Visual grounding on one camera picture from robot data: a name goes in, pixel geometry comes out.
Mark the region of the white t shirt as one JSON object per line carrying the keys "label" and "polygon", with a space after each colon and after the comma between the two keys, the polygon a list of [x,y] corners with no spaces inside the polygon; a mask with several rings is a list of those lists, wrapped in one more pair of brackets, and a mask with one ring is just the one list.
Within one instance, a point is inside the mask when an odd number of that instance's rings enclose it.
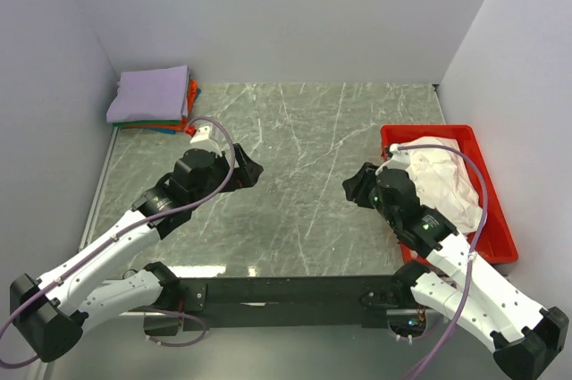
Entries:
{"label": "white t shirt", "polygon": [[483,216],[481,199],[469,179],[454,139],[424,136],[400,144],[410,156],[406,170],[421,204],[438,210],[463,234],[476,232]]}

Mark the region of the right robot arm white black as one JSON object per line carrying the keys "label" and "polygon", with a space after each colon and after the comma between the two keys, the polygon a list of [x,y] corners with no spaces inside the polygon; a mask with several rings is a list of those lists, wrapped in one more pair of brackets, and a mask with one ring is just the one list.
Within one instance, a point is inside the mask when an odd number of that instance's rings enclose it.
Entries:
{"label": "right robot arm white black", "polygon": [[398,240],[426,260],[411,261],[392,286],[397,304],[419,303],[479,340],[511,379],[537,379],[563,350],[569,319],[518,290],[436,209],[421,204],[404,170],[362,165],[343,182],[348,201],[377,210]]}

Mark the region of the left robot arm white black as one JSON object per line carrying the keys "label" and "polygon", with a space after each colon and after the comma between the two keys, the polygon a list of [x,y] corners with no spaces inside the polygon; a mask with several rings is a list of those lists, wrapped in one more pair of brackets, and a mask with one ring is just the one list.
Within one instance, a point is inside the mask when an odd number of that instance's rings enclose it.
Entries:
{"label": "left robot arm white black", "polygon": [[163,264],[110,283],[104,282],[107,273],[187,223],[218,193],[255,186],[263,171],[238,143],[229,155],[219,148],[191,148],[80,253],[38,278],[16,278],[10,285],[10,323],[34,358],[61,358],[84,333],[133,308],[172,308],[179,298],[178,278]]}

